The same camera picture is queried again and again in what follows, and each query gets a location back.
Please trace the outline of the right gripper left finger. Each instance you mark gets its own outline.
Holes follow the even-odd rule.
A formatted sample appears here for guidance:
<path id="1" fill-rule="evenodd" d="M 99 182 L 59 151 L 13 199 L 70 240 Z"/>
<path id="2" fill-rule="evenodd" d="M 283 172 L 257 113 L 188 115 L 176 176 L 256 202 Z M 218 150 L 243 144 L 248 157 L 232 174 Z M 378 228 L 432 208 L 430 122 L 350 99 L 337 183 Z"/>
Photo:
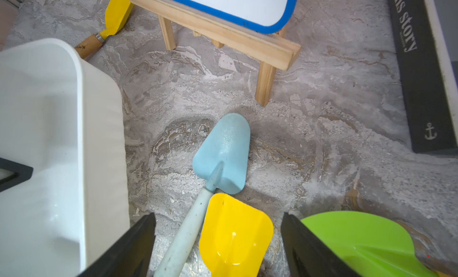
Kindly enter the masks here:
<path id="1" fill-rule="evenodd" d="M 154 213 L 143 216 L 81 277 L 145 277 L 155 243 Z"/>

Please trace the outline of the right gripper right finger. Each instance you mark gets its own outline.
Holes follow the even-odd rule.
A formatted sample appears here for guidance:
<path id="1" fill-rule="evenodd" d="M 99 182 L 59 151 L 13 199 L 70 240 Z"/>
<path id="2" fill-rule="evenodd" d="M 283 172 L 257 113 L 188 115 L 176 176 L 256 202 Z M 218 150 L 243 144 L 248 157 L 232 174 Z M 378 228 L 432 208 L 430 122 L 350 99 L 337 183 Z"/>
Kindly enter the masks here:
<path id="1" fill-rule="evenodd" d="M 291 277 L 359 276 L 296 216 L 287 212 L 281 222 L 281 237 Z"/>

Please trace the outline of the white plastic storage box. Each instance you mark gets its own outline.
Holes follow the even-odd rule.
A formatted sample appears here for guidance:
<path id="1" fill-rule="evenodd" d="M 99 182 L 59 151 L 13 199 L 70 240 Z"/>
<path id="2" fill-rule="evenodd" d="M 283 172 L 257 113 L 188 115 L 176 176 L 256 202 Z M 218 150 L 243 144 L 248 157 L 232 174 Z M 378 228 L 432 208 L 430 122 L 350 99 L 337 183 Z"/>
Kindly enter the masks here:
<path id="1" fill-rule="evenodd" d="M 59 39 L 1 53 L 1 275 L 75 277 L 130 228 L 122 96 Z"/>

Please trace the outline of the light blue trowel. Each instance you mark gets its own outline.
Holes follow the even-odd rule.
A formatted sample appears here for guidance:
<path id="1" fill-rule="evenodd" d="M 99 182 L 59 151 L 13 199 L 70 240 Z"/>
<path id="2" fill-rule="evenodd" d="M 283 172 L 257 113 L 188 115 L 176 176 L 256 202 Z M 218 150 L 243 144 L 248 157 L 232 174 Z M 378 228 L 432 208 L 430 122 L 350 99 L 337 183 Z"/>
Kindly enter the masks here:
<path id="1" fill-rule="evenodd" d="M 250 125 L 241 114 L 228 113 L 213 127 L 192 161 L 194 173 L 206 184 L 175 234 L 154 276 L 180 276 L 215 191 L 219 189 L 235 195 L 244 188 L 249 148 Z"/>

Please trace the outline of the grey Twins story book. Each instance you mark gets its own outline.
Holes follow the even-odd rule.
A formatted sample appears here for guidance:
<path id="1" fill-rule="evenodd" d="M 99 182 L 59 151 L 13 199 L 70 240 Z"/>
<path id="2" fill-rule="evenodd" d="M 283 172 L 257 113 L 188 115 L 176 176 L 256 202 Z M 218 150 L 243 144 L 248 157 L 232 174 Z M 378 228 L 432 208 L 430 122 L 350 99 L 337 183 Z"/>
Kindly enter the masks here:
<path id="1" fill-rule="evenodd" d="M 458 0 L 388 0 L 415 153 L 458 153 Z"/>

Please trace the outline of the wooden easel stand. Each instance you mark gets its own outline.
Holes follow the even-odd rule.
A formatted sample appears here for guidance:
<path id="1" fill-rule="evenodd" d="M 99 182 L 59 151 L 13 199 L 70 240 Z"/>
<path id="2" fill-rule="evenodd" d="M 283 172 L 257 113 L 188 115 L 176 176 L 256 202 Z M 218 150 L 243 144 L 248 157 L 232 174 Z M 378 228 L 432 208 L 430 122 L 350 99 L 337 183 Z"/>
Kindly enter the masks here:
<path id="1" fill-rule="evenodd" d="M 130 0 L 157 15 L 166 49 L 176 48 L 171 23 L 206 36 L 218 48 L 225 45 L 260 61 L 255 100 L 263 107 L 270 100 L 276 71 L 287 71 L 299 57 L 301 45 L 279 34 L 264 35 L 172 0 Z"/>

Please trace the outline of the whiteboard with blue frame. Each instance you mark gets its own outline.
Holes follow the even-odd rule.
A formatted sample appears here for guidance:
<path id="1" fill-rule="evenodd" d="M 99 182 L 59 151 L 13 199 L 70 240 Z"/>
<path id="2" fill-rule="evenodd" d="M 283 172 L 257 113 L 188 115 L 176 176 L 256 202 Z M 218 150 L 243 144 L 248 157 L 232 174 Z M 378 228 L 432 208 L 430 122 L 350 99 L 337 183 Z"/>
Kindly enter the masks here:
<path id="1" fill-rule="evenodd" d="M 292 17 L 297 4 L 297 0 L 172 1 L 262 34 L 280 31 Z"/>

